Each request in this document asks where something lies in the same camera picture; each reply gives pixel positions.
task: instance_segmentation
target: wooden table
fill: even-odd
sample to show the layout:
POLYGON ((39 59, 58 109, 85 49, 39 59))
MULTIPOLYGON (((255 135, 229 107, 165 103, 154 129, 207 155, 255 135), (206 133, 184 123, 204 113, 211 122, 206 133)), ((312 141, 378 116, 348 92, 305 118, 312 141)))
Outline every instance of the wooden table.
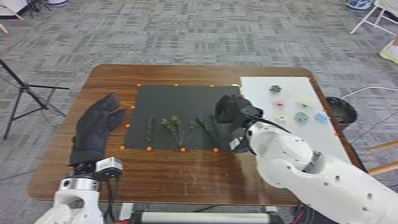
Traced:
MULTIPOLYGON (((138 84, 231 85, 239 83, 239 76, 309 77, 323 107, 326 111, 330 110, 312 74, 303 68, 168 65, 99 65, 94 68, 28 185, 33 199, 53 199, 58 182, 69 170, 74 125, 96 100, 115 92, 122 107, 131 108, 138 84)), ((332 124, 351 162, 362 168, 334 117, 332 124)), ((296 204, 289 191, 273 188, 261 180, 250 153, 215 153, 206 150, 186 150, 186 152, 122 150, 124 134, 126 127, 120 125, 106 146, 106 156, 117 157, 124 165, 119 202, 280 206, 296 204)))

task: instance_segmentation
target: green plant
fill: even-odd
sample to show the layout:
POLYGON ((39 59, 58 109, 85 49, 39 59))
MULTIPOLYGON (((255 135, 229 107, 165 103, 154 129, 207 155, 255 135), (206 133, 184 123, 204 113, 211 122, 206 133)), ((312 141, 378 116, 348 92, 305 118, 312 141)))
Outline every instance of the green plant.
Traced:
POLYGON ((147 118, 147 123, 145 123, 145 141, 152 142, 152 129, 154 129, 154 117, 151 116, 147 118))
POLYGON ((195 121, 190 121, 188 133, 183 131, 181 120, 177 116, 172 116, 168 120, 161 119, 161 125, 170 131, 170 134, 177 142, 177 147, 181 148, 195 132, 197 123, 195 121))
POLYGON ((220 148, 222 140, 220 140, 220 134, 218 134, 218 129, 215 125, 215 116, 211 115, 207 120, 197 117, 195 121, 211 138, 213 146, 220 148))

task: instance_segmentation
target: carpet floor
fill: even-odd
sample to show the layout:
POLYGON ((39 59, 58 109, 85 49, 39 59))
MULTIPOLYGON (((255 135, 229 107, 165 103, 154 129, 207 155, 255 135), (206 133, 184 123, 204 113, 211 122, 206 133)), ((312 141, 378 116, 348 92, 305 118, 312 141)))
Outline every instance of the carpet floor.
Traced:
MULTIPOLYGON (((325 95, 341 97, 367 86, 398 87, 398 65, 378 57, 392 36, 367 25, 348 34, 364 14, 348 10, 342 0, 71 0, 51 12, 42 8, 33 18, 26 13, 24 21, 1 20, 10 34, 0 33, 0 58, 24 81, 71 88, 53 96, 65 112, 99 64, 300 66, 314 73, 325 95)), ((382 25, 396 30, 389 22, 382 25)), ((0 80, 1 130, 16 95, 0 80)), ((398 116, 358 138, 396 113, 396 97, 396 92, 374 89, 346 98, 358 119, 344 134, 366 168, 398 160, 396 150, 367 150, 396 140, 398 116)), ((33 106, 23 98, 19 112, 33 106)), ((60 117, 35 113, 0 140, 0 223, 33 223, 51 206, 28 197, 26 186, 60 123, 60 117)), ((398 172, 376 178, 398 184, 398 172)), ((149 205, 152 211, 199 207, 149 205)), ((259 207, 209 211, 216 209, 261 212, 259 207)), ((289 209, 280 212, 289 220, 289 209)))

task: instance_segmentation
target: white board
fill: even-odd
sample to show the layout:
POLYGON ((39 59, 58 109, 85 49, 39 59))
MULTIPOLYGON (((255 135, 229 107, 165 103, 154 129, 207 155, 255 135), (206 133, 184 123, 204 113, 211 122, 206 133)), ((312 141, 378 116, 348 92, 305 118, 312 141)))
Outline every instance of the white board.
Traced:
POLYGON ((314 89, 305 77, 241 77, 241 94, 250 100, 252 105, 263 109, 263 118, 275 122, 289 132, 305 140, 314 151, 335 156, 344 162, 350 162, 344 147, 335 136, 335 130, 330 121, 321 123, 314 116, 323 112, 323 106, 314 93, 314 89), (270 92, 271 85, 279 85, 280 93, 270 92), (295 120, 296 112, 309 116, 307 123, 295 120))

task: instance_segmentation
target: pink object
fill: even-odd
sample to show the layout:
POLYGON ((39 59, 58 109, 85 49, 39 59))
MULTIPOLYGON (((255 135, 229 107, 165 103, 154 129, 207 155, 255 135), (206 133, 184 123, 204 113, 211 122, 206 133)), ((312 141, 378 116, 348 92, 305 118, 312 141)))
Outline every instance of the pink object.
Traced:
POLYGON ((275 104, 277 104, 279 107, 282 107, 284 106, 284 100, 277 100, 275 104))

